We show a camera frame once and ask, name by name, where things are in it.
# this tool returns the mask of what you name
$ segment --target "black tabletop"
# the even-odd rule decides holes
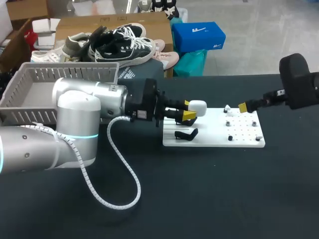
[[[230,107],[280,89],[278,75],[173,79],[171,98]],[[174,148],[154,122],[118,122],[115,144],[142,185],[132,210],[105,209],[80,169],[0,177],[0,238],[300,239],[319,237],[319,107],[258,112],[265,148]],[[93,185],[114,204],[136,194],[101,127]]]

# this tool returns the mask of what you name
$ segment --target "pink sneaker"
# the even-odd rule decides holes
[[[179,60],[179,55],[176,52],[156,51],[153,58],[158,61],[161,61],[164,66],[164,70],[167,70],[177,64]]]
[[[165,42],[163,40],[154,40],[156,44],[156,50],[162,52],[165,48]]]

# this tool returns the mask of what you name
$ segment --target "white pegboard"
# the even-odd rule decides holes
[[[192,133],[198,129],[198,135],[193,141],[176,139],[175,131]],[[163,145],[179,147],[265,147],[265,139],[256,140],[257,136],[263,137],[257,112],[243,113],[239,109],[231,109],[224,113],[224,108],[207,109],[206,115],[199,117],[192,127],[176,125],[174,119],[164,119]]]

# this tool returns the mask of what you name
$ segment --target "red object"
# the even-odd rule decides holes
[[[34,33],[33,30],[31,29],[24,33],[24,38],[27,44],[30,46],[30,50],[35,51],[36,49],[33,47],[33,45],[38,39],[38,34]]]

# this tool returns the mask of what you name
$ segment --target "sneaker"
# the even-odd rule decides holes
[[[62,57],[60,62],[67,61],[80,61],[81,57],[78,56],[81,49],[89,42],[90,33],[78,33],[74,36],[68,36],[62,48]]]
[[[153,11],[164,11],[164,0],[152,0]]]
[[[172,68],[179,61],[179,55],[176,52],[156,51],[153,58],[163,63],[164,70]]]
[[[176,0],[164,0],[164,10],[169,20],[172,20],[173,17],[179,17]]]
[[[32,51],[31,62],[60,62],[62,47],[50,51]]]
[[[85,59],[85,61],[95,61],[95,51],[97,48],[114,43],[118,39],[123,38],[124,35],[130,38],[145,37],[146,29],[139,23],[130,23],[119,26],[114,30],[103,32],[90,44],[87,52],[88,59]]]
[[[165,48],[165,42],[163,40],[154,40],[156,45],[156,51],[162,52]]]
[[[122,38],[96,48],[95,59],[97,62],[119,62],[121,68],[143,64],[154,56],[155,51],[152,40],[123,34]]]
[[[152,10],[152,0],[139,0],[138,12],[151,12]]]

